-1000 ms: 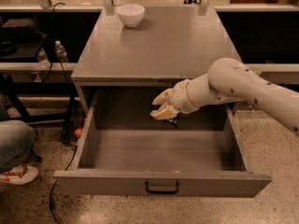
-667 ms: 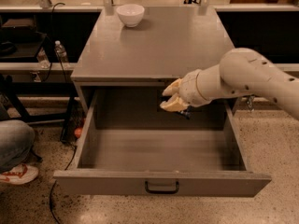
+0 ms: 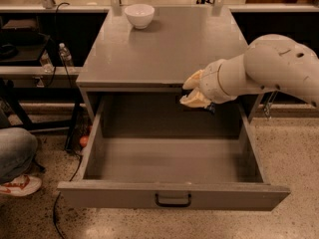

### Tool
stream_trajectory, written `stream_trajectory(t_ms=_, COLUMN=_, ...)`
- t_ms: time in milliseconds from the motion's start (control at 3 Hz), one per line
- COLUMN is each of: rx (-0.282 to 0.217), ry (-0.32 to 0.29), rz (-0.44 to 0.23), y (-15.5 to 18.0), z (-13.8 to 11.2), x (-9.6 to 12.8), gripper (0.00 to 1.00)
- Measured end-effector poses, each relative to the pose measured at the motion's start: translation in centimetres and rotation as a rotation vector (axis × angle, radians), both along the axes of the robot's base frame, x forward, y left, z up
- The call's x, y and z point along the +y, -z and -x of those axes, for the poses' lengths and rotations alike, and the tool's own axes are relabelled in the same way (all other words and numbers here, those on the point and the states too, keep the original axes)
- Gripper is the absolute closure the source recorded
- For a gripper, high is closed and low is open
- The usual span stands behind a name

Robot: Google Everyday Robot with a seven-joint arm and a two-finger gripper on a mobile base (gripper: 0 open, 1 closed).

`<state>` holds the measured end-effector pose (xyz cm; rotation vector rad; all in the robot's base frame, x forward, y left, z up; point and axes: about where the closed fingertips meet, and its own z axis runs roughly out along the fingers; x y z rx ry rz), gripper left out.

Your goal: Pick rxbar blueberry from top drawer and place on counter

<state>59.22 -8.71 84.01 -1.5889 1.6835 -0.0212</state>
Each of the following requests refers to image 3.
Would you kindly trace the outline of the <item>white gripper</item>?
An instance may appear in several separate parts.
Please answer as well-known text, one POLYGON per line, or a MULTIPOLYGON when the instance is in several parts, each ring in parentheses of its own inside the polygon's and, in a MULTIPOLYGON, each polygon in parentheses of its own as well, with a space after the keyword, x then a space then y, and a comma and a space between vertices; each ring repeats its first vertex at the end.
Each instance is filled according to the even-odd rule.
POLYGON ((227 94, 219 83, 219 70, 223 62, 223 59, 212 62, 188 77, 182 88, 192 91, 182 96, 179 102, 189 108, 206 108, 211 102, 223 104, 235 100, 236 96, 227 94))

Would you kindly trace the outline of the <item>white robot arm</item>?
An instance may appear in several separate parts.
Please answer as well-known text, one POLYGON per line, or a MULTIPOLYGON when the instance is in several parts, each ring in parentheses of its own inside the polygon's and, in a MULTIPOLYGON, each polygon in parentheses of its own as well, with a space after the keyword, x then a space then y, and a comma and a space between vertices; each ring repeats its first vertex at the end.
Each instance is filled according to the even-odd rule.
POLYGON ((234 58, 219 59, 192 74, 180 103, 208 108, 242 95, 278 91, 319 106, 319 58, 305 45, 276 34, 255 39, 234 58))

